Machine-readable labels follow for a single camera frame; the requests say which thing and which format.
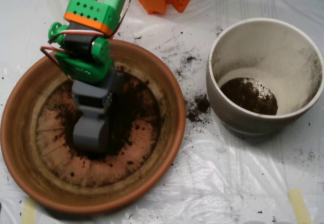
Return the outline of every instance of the soil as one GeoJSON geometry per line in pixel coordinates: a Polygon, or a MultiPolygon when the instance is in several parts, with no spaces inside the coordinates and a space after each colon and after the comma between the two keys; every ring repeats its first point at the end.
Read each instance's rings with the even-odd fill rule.
{"type": "Polygon", "coordinates": [[[196,57],[193,57],[192,55],[190,55],[189,57],[186,58],[186,62],[190,63],[192,60],[195,60],[196,57]]]}
{"type": "MultiPolygon", "coordinates": [[[[69,110],[70,105],[56,105],[54,108],[61,110],[58,117],[63,119],[64,132],[61,135],[55,136],[54,140],[65,135],[66,142],[63,144],[65,147],[69,147],[71,158],[73,156],[86,157],[91,160],[105,161],[107,155],[117,156],[120,150],[126,145],[132,145],[129,141],[130,131],[132,124],[135,120],[140,118],[153,119],[149,121],[153,128],[160,130],[161,118],[159,114],[159,107],[157,100],[154,97],[151,90],[147,87],[149,81],[142,82],[136,77],[123,72],[125,75],[124,95],[123,98],[112,99],[112,105],[109,109],[109,147],[104,154],[94,154],[83,152],[79,150],[73,143],[73,129],[79,118],[82,116],[82,112],[75,110],[69,110]]],[[[69,94],[72,94],[72,83],[65,82],[62,87],[68,90],[69,94]]]]}
{"type": "Polygon", "coordinates": [[[191,104],[193,108],[187,111],[187,118],[192,122],[202,122],[200,115],[205,114],[210,108],[207,94],[195,96],[194,102],[191,104]]]}
{"type": "Polygon", "coordinates": [[[272,92],[261,96],[253,83],[246,82],[250,78],[235,78],[221,86],[221,91],[238,106],[257,114],[276,115],[277,100],[272,92]]]}

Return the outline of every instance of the gray pot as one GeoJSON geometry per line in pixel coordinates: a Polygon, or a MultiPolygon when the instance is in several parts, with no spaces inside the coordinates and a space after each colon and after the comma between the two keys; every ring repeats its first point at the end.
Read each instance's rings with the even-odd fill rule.
{"type": "Polygon", "coordinates": [[[207,64],[211,107],[237,136],[256,137],[282,129],[307,112],[323,91],[324,59],[317,45],[285,22],[253,18],[224,30],[214,42],[207,64]],[[220,87],[234,78],[253,78],[277,99],[275,116],[246,110],[220,87]]]}

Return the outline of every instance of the yellow tape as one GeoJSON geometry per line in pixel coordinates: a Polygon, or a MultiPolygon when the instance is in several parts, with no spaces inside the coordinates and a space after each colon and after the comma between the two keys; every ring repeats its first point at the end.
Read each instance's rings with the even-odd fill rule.
{"type": "Polygon", "coordinates": [[[311,224],[300,190],[299,189],[289,190],[288,196],[293,206],[297,224],[311,224]]]}
{"type": "Polygon", "coordinates": [[[24,212],[21,217],[21,224],[35,224],[36,202],[27,197],[24,202],[24,212]]]}

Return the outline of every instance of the green plastic part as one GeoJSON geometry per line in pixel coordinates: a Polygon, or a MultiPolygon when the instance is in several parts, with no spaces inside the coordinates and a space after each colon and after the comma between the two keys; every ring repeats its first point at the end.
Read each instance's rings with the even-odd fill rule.
{"type": "Polygon", "coordinates": [[[101,22],[111,30],[117,28],[120,19],[119,13],[112,6],[96,0],[70,0],[66,11],[101,22]]]}
{"type": "Polygon", "coordinates": [[[109,57],[109,41],[104,38],[95,39],[91,53],[95,63],[72,58],[69,54],[61,52],[57,52],[55,57],[65,74],[75,80],[88,84],[97,84],[105,78],[113,65],[113,61],[109,57]]]}
{"type": "Polygon", "coordinates": [[[109,61],[109,42],[104,38],[97,38],[91,46],[91,54],[98,63],[109,61]]]}
{"type": "Polygon", "coordinates": [[[125,0],[70,0],[67,12],[78,14],[107,25],[114,31],[120,19],[125,0]]]}
{"type": "MultiPolygon", "coordinates": [[[[67,30],[67,25],[62,25],[60,22],[54,22],[49,29],[49,39],[52,39],[54,36],[60,32],[67,30]]],[[[59,35],[54,42],[62,45],[64,40],[64,35],[59,35]]]]}

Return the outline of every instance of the plastic sheet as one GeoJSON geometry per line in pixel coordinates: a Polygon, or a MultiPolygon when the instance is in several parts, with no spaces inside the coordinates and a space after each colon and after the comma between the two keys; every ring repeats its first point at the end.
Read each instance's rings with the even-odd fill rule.
{"type": "MultiPolygon", "coordinates": [[[[49,26],[65,23],[68,1],[1,0],[0,115],[15,84],[43,56],[39,47],[47,43],[49,26]]],[[[147,15],[132,0],[115,38],[161,58],[190,107],[206,93],[208,53],[224,28],[249,17],[278,18],[323,51],[323,7],[324,0],[191,0],[182,14],[170,6],[166,15],[147,15]]],[[[34,207],[1,155],[0,223],[296,223],[291,188],[300,188],[312,223],[324,222],[323,96],[300,120],[262,141],[232,136],[212,111],[199,117],[204,123],[187,119],[178,155],[159,183],[110,214],[76,219],[34,207]]]]}

